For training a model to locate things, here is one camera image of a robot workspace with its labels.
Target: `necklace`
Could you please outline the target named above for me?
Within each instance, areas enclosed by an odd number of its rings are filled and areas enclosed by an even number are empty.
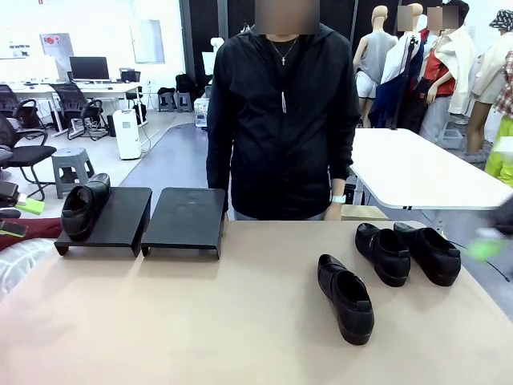
[[[279,56],[281,57],[281,65],[282,66],[285,66],[285,60],[287,59],[287,56],[289,56],[289,53],[290,51],[294,48],[294,46],[296,45],[296,41],[297,41],[297,38],[294,39],[294,43],[292,43],[292,46],[290,46],[289,50],[287,51],[287,53],[285,54],[285,56],[282,56],[281,55],[281,52],[279,52],[279,50],[276,48],[276,46],[274,45],[274,42],[272,40],[269,40],[271,42],[271,44],[273,45],[273,48],[274,50],[279,54]]]

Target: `shoe display stand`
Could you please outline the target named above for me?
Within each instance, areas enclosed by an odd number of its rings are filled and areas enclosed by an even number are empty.
[[[150,221],[151,189],[113,187],[88,239],[73,241],[64,232],[55,242],[60,255],[70,247],[129,247],[139,255],[141,238]]]
[[[220,258],[224,191],[165,188],[160,194],[141,248],[214,250]]]

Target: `hat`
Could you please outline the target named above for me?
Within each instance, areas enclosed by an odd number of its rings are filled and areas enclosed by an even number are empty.
[[[466,4],[462,0],[450,0],[447,4],[443,6],[457,6],[458,7],[458,25],[462,26],[465,22],[465,18],[467,17],[468,11],[471,9],[468,4]]]
[[[511,32],[513,30],[513,10],[500,10],[490,26]]]

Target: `computer monitor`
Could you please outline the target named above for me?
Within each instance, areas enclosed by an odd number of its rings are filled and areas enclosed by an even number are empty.
[[[73,80],[109,80],[107,58],[70,57]]]

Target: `plaid shirt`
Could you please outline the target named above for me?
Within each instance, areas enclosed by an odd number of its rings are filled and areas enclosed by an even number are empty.
[[[513,119],[513,51],[507,54],[503,73],[506,78],[506,86],[495,100],[494,107],[498,112]]]

